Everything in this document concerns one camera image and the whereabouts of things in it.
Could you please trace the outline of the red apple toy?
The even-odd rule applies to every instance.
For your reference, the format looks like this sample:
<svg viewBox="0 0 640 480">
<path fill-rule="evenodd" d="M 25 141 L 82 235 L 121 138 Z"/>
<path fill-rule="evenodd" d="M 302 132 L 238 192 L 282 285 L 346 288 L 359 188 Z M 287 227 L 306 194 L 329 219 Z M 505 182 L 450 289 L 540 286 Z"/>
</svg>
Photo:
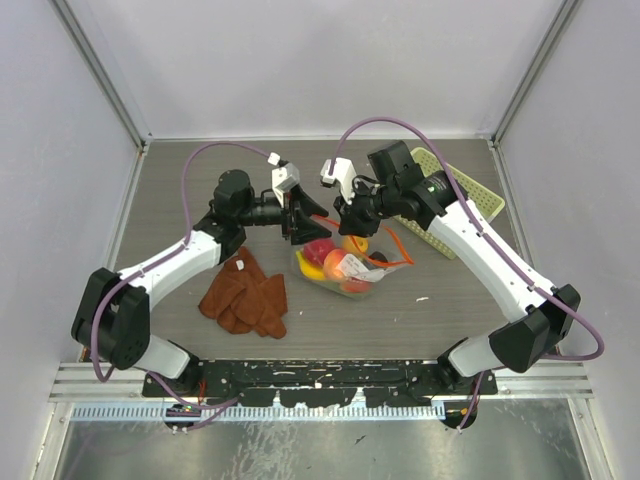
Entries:
<svg viewBox="0 0 640 480">
<path fill-rule="evenodd" d="M 303 255 L 312 265 L 322 267 L 327 255 L 336 248 L 330 238 L 322 238 L 304 245 Z"/>
</svg>

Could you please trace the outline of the peach toy fruit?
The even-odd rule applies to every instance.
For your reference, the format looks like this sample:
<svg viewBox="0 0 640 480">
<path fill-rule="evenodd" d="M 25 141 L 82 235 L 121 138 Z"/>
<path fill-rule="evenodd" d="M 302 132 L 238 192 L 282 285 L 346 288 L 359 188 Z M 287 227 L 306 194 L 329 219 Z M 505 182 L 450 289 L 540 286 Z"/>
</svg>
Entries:
<svg viewBox="0 0 640 480">
<path fill-rule="evenodd" d="M 342 283 L 347 279 L 341 267 L 341 262 L 347 254 L 348 252 L 342 248 L 335 248 L 327 254 L 323 262 L 323 273 L 327 280 Z"/>
</svg>

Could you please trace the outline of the orange toy fruit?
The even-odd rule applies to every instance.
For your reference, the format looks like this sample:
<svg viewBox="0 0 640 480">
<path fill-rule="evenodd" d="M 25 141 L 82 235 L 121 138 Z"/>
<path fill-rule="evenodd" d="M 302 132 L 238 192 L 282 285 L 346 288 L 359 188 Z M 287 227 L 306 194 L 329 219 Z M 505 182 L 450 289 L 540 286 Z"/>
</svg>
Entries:
<svg viewBox="0 0 640 480">
<path fill-rule="evenodd" d="M 365 256 L 369 249 L 369 242 L 366 238 L 347 235 L 342 238 L 342 248 L 353 255 Z"/>
</svg>

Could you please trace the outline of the yellow banana toy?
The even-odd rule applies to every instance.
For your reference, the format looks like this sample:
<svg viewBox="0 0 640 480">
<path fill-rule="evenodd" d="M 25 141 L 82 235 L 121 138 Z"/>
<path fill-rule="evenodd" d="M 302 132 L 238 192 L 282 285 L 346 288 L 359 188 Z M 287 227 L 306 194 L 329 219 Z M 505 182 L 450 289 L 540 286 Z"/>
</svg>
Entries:
<svg viewBox="0 0 640 480">
<path fill-rule="evenodd" d="M 295 252 L 299 270 L 304 277 L 311 281 L 325 281 L 326 277 L 322 267 L 311 263 L 301 250 Z"/>
</svg>

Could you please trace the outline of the clear zip top bag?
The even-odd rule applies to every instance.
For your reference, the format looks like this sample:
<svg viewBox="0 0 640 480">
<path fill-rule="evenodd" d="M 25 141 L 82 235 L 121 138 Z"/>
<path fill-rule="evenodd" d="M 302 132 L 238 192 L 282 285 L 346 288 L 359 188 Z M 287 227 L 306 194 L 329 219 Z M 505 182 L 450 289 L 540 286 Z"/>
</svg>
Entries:
<svg viewBox="0 0 640 480">
<path fill-rule="evenodd" d="M 332 233 L 330 239 L 333 240 L 336 248 L 342 248 L 342 238 L 347 235 L 342 235 L 339 233 L 339 223 L 333 219 L 321 218 L 319 216 L 314 216 L 313 219 L 320 225 L 329 229 Z M 305 244 L 295 246 L 293 248 L 292 270 L 298 277 L 314 285 L 349 298 L 359 299 L 381 291 L 384 279 L 386 277 L 399 269 L 412 266 L 414 264 L 413 259 L 409 255 L 399 236 L 391 228 L 382 225 L 373 236 L 362 238 L 366 238 L 369 242 L 369 249 L 367 251 L 367 254 L 365 256 L 356 256 L 348 252 L 347 256 L 341 262 L 341 267 L 344 273 L 347 275 L 347 279 L 345 281 L 352 278 L 357 278 L 367 282 L 371 282 L 373 284 L 371 290 L 365 294 L 347 294 L 340 290 L 341 283 L 337 283 L 327 279 L 325 281 L 311 281 L 304 277 L 299 270 L 295 252 L 298 250 L 301 250 L 303 252 L 303 247 Z M 386 268 L 375 265 L 369 261 L 369 256 L 375 251 L 381 252 L 388 259 L 389 264 Z"/>
</svg>

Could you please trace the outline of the dark purple plum toy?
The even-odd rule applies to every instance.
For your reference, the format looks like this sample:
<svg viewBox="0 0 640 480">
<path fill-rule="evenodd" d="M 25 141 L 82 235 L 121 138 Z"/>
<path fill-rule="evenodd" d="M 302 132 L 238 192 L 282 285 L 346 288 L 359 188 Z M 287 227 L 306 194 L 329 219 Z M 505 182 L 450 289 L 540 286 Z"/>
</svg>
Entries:
<svg viewBox="0 0 640 480">
<path fill-rule="evenodd" d="M 382 266 L 383 268 L 386 268 L 389 264 L 388 259 L 385 257 L 385 255 L 379 251 L 373 252 L 369 256 L 369 261 L 375 265 Z"/>
</svg>

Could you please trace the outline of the red bell pepper toy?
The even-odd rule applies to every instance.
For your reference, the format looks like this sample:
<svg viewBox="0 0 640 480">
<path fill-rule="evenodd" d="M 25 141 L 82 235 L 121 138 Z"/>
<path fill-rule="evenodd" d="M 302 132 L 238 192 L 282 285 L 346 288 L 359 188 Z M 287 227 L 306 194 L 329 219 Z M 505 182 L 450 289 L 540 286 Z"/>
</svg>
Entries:
<svg viewBox="0 0 640 480">
<path fill-rule="evenodd" d="M 347 294 L 361 295 L 369 292 L 373 284 L 361 279 L 352 278 L 340 284 L 340 290 Z"/>
</svg>

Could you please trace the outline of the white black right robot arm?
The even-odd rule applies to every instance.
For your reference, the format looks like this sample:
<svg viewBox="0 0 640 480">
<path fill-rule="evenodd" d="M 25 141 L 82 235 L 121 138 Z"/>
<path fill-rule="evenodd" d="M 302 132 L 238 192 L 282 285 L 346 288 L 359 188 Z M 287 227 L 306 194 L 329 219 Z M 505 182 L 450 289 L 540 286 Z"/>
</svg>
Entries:
<svg viewBox="0 0 640 480">
<path fill-rule="evenodd" d="M 372 179 L 357 174 L 345 158 L 329 159 L 321 169 L 322 184 L 339 188 L 334 207 L 340 233 L 371 237 L 390 217 L 416 222 L 454 251 L 506 319 L 500 328 L 465 338 L 438 357 L 444 390 L 462 393 L 475 375 L 499 367 L 524 373 L 566 337 L 579 293 L 571 285 L 556 287 L 519 257 L 451 172 L 424 174 L 402 141 L 377 149 L 368 160 Z"/>
</svg>

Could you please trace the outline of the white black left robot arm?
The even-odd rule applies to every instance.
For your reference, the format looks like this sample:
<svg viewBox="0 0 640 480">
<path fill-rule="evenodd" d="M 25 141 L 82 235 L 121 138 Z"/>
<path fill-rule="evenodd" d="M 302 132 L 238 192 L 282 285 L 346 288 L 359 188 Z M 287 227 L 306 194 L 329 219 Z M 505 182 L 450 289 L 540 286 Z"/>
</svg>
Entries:
<svg viewBox="0 0 640 480">
<path fill-rule="evenodd" d="M 302 189 L 298 175 L 284 167 L 273 170 L 272 185 L 261 194 L 245 171 L 228 170 L 218 180 L 208 212 L 183 239 L 137 266 L 119 272 L 100 268 L 89 276 L 71 336 L 89 349 L 96 364 L 151 371 L 176 395 L 191 395 L 202 378 L 200 360 L 152 334 L 154 307 L 192 277 L 231 258 L 245 242 L 247 228 L 276 225 L 291 244 L 302 245 L 330 236 L 316 221 L 327 215 Z"/>
</svg>

